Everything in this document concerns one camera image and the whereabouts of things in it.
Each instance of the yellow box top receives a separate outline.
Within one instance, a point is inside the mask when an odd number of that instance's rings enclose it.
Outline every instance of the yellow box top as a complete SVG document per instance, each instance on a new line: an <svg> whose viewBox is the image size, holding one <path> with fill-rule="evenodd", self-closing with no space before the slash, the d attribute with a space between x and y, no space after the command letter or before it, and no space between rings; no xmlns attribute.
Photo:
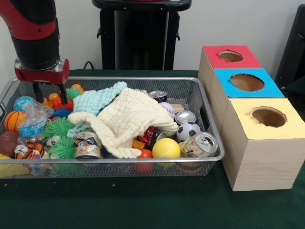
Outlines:
<svg viewBox="0 0 305 229"><path fill-rule="evenodd" d="M305 138L305 122L287 98L229 100L248 139Z"/></svg>

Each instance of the metal basket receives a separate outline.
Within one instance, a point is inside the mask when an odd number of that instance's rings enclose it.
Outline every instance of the metal basket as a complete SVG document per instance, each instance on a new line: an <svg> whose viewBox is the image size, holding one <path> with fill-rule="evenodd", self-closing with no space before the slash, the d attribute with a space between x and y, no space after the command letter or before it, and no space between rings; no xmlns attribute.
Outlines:
<svg viewBox="0 0 305 229"><path fill-rule="evenodd" d="M204 89L196 78L191 77L70 77L69 88L80 84L85 91L111 87L125 81L129 88L162 90L168 93L172 104L182 104L197 116L202 130L215 136L218 150L214 157L203 158L153 158L153 159L95 159L95 160L0 160L0 178L48 178L48 177L158 177L158 176L205 176L216 161L224 156L224 147ZM41 85L45 96L57 92L53 85ZM4 129L4 117L13 110L14 101L20 96L34 97L32 85L11 80L0 95L0 133Z"/></svg>

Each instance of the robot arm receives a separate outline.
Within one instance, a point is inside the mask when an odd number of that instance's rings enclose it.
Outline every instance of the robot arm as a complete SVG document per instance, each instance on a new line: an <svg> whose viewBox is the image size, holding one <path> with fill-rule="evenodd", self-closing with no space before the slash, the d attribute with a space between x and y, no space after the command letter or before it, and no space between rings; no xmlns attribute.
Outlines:
<svg viewBox="0 0 305 229"><path fill-rule="evenodd" d="M18 79L33 83L36 99L41 103L39 83L58 85L61 101L66 103L64 83L69 76L69 62L59 56L54 0L0 0L0 16L9 28L17 53Z"/></svg>

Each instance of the wooden box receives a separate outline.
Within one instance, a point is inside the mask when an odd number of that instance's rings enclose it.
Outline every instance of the wooden box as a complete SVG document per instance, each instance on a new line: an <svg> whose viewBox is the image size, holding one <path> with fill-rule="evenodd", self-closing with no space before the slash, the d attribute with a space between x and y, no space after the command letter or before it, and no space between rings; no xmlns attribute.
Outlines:
<svg viewBox="0 0 305 229"><path fill-rule="evenodd" d="M204 46L201 53L198 79L209 97L214 69L261 68L259 61L244 45Z"/></svg>
<svg viewBox="0 0 305 229"><path fill-rule="evenodd" d="M293 186L305 159L305 123L288 99L229 99L221 137L233 191Z"/></svg>
<svg viewBox="0 0 305 229"><path fill-rule="evenodd" d="M284 98L263 68L215 69L210 105L221 132L229 98Z"/></svg>

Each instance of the white wall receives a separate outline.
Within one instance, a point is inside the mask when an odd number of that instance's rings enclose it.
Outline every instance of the white wall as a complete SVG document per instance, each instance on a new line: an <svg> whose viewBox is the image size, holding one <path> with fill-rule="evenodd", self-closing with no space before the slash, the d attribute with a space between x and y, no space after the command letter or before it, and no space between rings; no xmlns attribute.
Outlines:
<svg viewBox="0 0 305 229"><path fill-rule="evenodd" d="M176 45L175 69L198 70L201 46L246 44L275 77L297 7L303 0L193 0L180 13L181 40ZM102 67L101 43L96 39L99 9L90 0L56 0L61 33L61 56L71 69L87 60ZM0 90L14 76L15 50L0 19Z"/></svg>

